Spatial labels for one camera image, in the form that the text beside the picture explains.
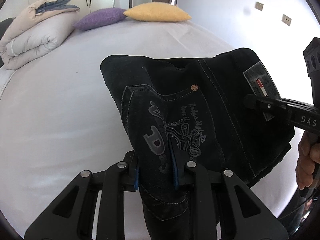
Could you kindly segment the black jacket sleeve forearm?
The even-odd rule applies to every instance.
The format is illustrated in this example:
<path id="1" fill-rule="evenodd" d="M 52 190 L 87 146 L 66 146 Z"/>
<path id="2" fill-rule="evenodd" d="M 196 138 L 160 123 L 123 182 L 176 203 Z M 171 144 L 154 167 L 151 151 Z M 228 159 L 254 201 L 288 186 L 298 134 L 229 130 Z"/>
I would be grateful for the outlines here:
<path id="1" fill-rule="evenodd" d="M 287 204 L 285 209 L 279 215 L 278 220 L 287 230 L 288 236 L 291 237 L 301 227 L 309 213 L 313 209 L 314 200 L 312 197 L 305 198 L 299 194 L 299 189 Z"/>

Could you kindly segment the person's right hand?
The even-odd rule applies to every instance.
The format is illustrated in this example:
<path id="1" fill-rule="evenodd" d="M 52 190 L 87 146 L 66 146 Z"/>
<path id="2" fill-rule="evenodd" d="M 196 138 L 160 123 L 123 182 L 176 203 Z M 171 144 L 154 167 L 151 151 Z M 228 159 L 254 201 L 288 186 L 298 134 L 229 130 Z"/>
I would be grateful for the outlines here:
<path id="1" fill-rule="evenodd" d="M 315 164 L 319 164 L 319 143 L 312 142 L 310 134 L 305 131 L 298 144 L 299 158 L 296 166 L 298 188 L 319 186 L 319 179 L 313 179 Z"/>

